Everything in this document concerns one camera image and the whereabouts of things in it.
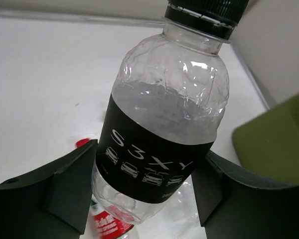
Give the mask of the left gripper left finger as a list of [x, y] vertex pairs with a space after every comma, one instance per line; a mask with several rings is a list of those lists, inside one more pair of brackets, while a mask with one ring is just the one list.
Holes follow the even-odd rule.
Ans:
[[78, 239], [92, 196], [98, 141], [0, 183], [0, 239]]

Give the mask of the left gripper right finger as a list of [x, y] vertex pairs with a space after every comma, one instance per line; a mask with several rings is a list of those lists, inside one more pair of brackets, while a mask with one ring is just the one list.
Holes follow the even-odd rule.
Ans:
[[191, 178], [208, 239], [299, 239], [299, 185], [255, 174], [212, 151]]

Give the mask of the red label water bottle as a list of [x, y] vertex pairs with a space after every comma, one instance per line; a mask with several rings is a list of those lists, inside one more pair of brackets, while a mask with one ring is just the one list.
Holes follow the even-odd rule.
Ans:
[[92, 195], [88, 223], [96, 239], [139, 239], [139, 233], [132, 224], [113, 217]]

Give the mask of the black label small bottle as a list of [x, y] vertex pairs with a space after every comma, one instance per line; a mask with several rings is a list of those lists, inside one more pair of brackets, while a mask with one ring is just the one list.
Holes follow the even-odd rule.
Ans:
[[219, 51], [246, 0], [170, 0], [160, 34], [122, 60], [96, 152], [93, 194], [114, 217], [157, 214], [216, 140], [229, 99]]

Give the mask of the green mesh waste bin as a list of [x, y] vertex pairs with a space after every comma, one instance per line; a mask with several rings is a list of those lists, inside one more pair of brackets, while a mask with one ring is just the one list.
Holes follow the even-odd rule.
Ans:
[[299, 185], [299, 94], [237, 127], [232, 140], [242, 167]]

